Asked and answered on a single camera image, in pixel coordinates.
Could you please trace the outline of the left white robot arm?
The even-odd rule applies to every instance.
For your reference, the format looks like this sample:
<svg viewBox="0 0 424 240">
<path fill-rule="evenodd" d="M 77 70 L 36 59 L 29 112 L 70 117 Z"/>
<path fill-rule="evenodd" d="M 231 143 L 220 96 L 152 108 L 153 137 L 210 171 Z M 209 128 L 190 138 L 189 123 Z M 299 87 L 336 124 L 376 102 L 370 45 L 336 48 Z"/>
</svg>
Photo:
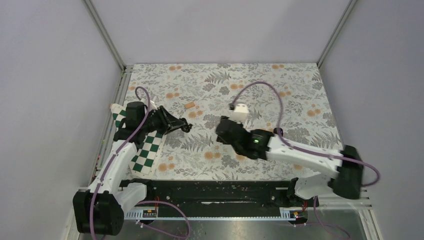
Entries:
<svg viewBox="0 0 424 240">
<path fill-rule="evenodd" d="M 86 190 L 78 190 L 72 200 L 79 233 L 116 236 L 124 224 L 124 216 L 138 202 L 152 204 L 155 192 L 143 183 L 131 183 L 119 192 L 130 161 L 141 149 L 149 133 L 167 135 L 175 130 L 188 133 L 192 125 L 177 118 L 153 101 L 133 101 L 123 107 L 113 104 L 112 110 L 124 113 L 113 137 L 105 165 Z"/>
</svg>

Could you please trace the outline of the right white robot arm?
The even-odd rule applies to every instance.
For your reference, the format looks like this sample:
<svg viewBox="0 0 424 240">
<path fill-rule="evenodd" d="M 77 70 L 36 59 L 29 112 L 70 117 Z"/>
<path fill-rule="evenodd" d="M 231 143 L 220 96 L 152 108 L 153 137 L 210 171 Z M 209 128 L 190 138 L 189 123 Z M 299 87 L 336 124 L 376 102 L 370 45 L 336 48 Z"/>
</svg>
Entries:
<svg viewBox="0 0 424 240">
<path fill-rule="evenodd" d="M 355 147 L 345 145 L 342 150 L 330 150 L 298 142 L 284 143 L 278 135 L 280 132 L 280 128 L 248 131 L 226 116 L 215 129 L 217 141 L 232 146 L 238 155 L 252 160 L 292 163 L 318 172 L 291 181 L 286 198 L 293 206 L 329 193 L 350 200 L 360 198 L 364 167 Z"/>
</svg>

